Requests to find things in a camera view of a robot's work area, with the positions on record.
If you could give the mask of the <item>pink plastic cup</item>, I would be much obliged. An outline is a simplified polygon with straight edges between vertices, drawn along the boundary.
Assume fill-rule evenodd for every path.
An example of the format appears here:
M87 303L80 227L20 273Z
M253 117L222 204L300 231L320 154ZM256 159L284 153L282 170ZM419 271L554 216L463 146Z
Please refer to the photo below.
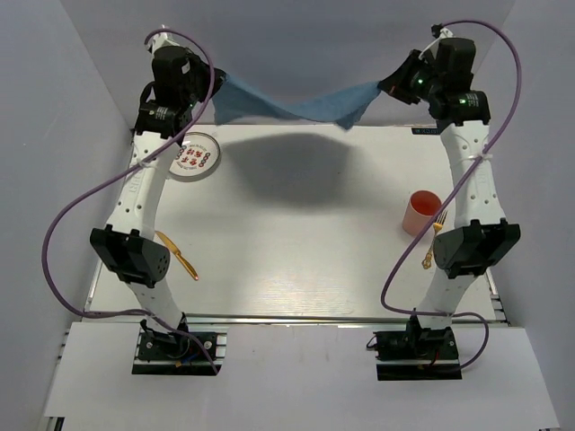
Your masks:
M428 190L414 192L409 200L402 220L403 230L415 237L441 207L440 198Z

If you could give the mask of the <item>gold knife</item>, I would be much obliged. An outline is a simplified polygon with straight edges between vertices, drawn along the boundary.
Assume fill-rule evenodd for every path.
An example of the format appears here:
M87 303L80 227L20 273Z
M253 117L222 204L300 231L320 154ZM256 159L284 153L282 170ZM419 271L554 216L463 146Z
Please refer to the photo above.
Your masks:
M168 250L172 253L172 255L181 263L181 265L185 268L188 274L195 281L198 281L199 274L197 270L190 264L190 262L187 259L184 258L178 246L165 233L156 231L155 234L164 243L164 245L168 248Z

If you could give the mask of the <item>blue cloth napkin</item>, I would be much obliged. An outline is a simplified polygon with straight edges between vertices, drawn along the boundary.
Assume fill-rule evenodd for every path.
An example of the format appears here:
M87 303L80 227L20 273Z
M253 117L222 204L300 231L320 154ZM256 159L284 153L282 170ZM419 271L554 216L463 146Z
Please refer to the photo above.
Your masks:
M379 96L377 82L354 85L308 101L283 103L273 100L245 82L229 75L212 97L215 123L261 117L277 120L308 120L335 124L349 130L358 123L368 106Z

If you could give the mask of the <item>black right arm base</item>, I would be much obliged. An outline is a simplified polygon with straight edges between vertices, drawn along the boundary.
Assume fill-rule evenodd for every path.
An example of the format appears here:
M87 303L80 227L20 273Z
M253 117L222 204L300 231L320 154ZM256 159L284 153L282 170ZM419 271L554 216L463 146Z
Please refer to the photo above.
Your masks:
M456 339L450 328L434 339L415 339L406 330L378 331L366 348L376 353L380 382L462 379Z

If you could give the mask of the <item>gold fork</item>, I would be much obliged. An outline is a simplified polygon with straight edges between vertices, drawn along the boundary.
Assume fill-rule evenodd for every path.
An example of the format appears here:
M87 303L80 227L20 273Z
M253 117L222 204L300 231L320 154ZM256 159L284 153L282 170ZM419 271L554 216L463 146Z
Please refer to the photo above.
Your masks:
M435 218L435 220L432 224L433 237L432 237L430 246L428 248L428 251L426 252L425 257L424 257L423 261L421 262L421 265L425 270L428 270L432 267L432 263L433 263L433 259L434 259L435 240L437 239L438 234L442 231L446 219L447 219L447 210L444 210Z

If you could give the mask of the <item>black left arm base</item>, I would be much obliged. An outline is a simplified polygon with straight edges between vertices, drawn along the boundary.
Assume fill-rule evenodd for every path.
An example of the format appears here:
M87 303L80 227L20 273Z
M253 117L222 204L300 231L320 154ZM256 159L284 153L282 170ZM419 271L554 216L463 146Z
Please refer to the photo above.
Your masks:
M198 343L178 334L151 330L140 322L133 375L216 376L223 364L223 332L191 333Z

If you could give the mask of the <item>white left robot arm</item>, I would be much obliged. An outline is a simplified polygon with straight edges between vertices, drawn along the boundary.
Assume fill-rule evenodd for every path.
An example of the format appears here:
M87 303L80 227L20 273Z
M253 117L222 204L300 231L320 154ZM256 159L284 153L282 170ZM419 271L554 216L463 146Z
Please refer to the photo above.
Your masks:
M188 352L190 336L180 330L183 313L166 281L170 252L154 240L155 217L192 111L210 99L223 74L166 32L147 44L154 80L140 96L130 172L104 228L92 230L90 243L137 298L145 312L145 329L162 333L159 348L179 358Z

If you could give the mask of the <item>white printed plate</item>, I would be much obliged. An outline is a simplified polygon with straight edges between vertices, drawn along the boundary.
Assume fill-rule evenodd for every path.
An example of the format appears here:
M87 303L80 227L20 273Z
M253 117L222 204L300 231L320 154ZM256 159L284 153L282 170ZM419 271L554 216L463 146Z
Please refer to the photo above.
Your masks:
M203 180L221 162L221 147L210 134L189 132L169 170L169 178L180 182Z

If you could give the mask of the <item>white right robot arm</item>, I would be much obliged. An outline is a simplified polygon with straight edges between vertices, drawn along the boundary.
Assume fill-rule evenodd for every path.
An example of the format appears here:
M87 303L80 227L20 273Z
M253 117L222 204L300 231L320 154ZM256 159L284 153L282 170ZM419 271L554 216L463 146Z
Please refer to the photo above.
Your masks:
M407 350L424 358L438 347L434 330L450 326L464 293L518 242L518 224L501 207L487 155L489 103L471 88L475 44L451 37L437 42L436 53L413 50L378 85L406 104L425 101L446 150L456 205L454 226L433 241L436 269L421 303L412 311L420 327L405 336Z

